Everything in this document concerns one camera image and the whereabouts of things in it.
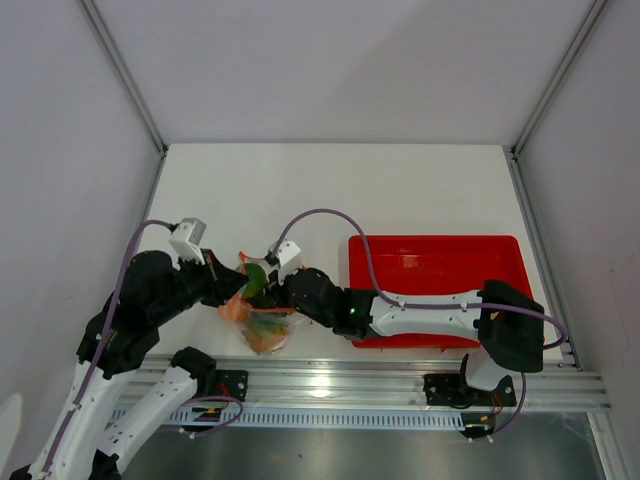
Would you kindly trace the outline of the toy pineapple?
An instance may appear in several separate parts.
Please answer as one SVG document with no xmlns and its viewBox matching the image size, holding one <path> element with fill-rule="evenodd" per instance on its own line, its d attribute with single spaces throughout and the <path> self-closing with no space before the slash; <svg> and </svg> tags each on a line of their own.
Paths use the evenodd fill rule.
<svg viewBox="0 0 640 480">
<path fill-rule="evenodd" d="M 257 354 L 270 354 L 282 348 L 292 329 L 291 311 L 275 306 L 265 295 L 242 300 L 249 318 L 242 324 L 241 332 L 249 347 Z"/>
</svg>

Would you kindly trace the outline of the toy orange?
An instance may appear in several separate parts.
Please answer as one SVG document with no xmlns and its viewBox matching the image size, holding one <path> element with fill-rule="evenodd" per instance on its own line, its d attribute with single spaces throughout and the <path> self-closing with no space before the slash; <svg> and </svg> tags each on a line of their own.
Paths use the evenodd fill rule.
<svg viewBox="0 0 640 480">
<path fill-rule="evenodd" d="M 218 307 L 217 314 L 221 319 L 236 324 L 245 323 L 249 318 L 249 311 L 239 294 L 234 295 L 225 305 Z"/>
</svg>

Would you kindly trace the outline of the green toy lime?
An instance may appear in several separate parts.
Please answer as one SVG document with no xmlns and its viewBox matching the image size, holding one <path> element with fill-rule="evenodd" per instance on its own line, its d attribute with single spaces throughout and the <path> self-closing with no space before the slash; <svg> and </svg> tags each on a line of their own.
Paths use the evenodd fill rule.
<svg viewBox="0 0 640 480">
<path fill-rule="evenodd" d="M 268 284 L 267 275 L 260 264 L 245 263 L 244 273 L 248 278 L 242 296 L 245 299 L 260 295 Z"/>
</svg>

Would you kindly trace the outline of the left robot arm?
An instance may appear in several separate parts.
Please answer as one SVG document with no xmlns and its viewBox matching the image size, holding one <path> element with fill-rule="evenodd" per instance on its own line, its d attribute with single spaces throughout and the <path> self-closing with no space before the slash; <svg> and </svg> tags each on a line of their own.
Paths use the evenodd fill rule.
<svg viewBox="0 0 640 480">
<path fill-rule="evenodd" d="M 120 272 L 103 309 L 87 324 L 63 410 L 35 461 L 14 479 L 118 479 L 171 413 L 193 400 L 215 399 L 215 360 L 185 347 L 161 379 L 118 421 L 112 414 L 159 329 L 196 304 L 219 307 L 247 283 L 210 250 L 172 261 L 162 251 L 135 255 Z"/>
</svg>

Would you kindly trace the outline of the clear zip top bag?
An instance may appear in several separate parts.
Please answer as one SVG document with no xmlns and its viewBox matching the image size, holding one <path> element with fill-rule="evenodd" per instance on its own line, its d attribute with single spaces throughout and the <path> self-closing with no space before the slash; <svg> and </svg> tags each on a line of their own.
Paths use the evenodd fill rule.
<svg viewBox="0 0 640 480">
<path fill-rule="evenodd" d="M 231 300 L 217 308 L 217 314 L 237 327 L 253 352 L 273 354 L 286 345 L 301 316 L 278 299 L 278 285 L 269 279 L 274 270 L 264 258 L 244 252 L 238 257 L 236 270 L 245 274 L 249 281 Z"/>
</svg>

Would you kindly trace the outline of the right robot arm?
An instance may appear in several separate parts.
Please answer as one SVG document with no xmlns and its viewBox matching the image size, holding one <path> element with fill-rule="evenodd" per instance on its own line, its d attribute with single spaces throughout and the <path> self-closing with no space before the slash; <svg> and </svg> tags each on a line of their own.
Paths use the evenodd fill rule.
<svg viewBox="0 0 640 480">
<path fill-rule="evenodd" d="M 501 280 L 479 290 L 412 296 L 342 288 L 324 272 L 299 269 L 267 287 L 294 312 L 351 341 L 441 335 L 478 344 L 456 382 L 458 395 L 479 403 L 507 375 L 543 369 L 544 309 Z"/>
</svg>

